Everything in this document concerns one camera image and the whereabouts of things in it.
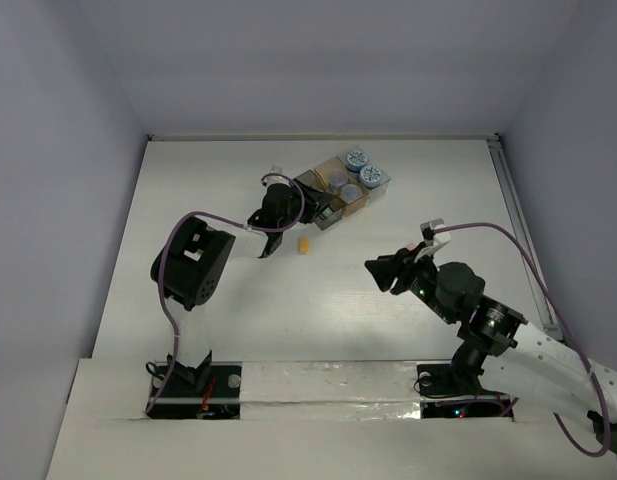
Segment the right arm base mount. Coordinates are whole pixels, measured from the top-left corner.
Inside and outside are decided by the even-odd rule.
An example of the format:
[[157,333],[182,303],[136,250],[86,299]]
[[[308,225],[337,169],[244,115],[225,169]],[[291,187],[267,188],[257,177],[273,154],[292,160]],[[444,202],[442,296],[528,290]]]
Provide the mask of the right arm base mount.
[[418,363],[413,389],[423,419],[514,418],[516,400],[483,385],[486,356]]

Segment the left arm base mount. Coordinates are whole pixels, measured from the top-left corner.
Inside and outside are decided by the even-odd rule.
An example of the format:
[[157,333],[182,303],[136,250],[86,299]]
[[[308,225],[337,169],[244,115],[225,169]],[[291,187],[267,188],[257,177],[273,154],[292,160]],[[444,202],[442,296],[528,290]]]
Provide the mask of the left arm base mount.
[[158,420],[237,420],[240,418],[240,363],[203,361],[175,366],[147,416]]

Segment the orange marker cap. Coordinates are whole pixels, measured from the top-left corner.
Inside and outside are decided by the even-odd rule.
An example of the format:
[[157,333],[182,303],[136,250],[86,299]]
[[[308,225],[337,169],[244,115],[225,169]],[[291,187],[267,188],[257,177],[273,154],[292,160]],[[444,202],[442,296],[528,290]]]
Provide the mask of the orange marker cap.
[[301,237],[298,242],[298,253],[300,255],[307,255],[310,251],[310,239],[308,237]]

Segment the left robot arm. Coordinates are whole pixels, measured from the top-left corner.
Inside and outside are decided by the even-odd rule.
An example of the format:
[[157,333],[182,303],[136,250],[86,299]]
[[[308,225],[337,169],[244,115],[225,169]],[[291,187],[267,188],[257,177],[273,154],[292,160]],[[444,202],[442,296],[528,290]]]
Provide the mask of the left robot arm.
[[183,392],[197,395],[209,383],[209,370],[204,365],[194,360],[178,361],[182,327],[167,301],[173,300],[187,312],[205,305],[231,257],[266,259],[295,225],[315,224],[334,214],[335,195],[297,178],[266,174],[262,183],[266,191],[261,205],[244,222],[203,211],[185,214],[151,266],[150,277],[157,284],[159,303],[173,332],[165,371],[150,371],[163,387],[174,377]]

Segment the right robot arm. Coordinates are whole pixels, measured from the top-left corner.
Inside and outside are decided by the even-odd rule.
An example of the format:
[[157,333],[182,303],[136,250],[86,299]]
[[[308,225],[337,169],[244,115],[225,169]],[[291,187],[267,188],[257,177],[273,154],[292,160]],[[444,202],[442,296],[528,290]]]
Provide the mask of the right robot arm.
[[437,266],[420,248],[402,248],[364,264],[378,288],[412,293],[433,314],[458,327],[461,341],[424,395],[498,391],[533,401],[594,432],[617,455],[617,372],[583,361],[511,307],[485,295],[485,281],[465,263]]

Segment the clear jar of pins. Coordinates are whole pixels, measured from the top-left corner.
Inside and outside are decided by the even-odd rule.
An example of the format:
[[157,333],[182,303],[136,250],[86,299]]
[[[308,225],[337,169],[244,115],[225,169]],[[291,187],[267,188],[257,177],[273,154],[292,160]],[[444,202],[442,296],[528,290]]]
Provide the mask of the clear jar of pins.
[[348,174],[343,170],[332,170],[327,176],[328,191],[336,194],[349,182]]
[[362,189],[353,183],[344,185],[340,190],[340,197],[346,205],[352,205],[363,197]]

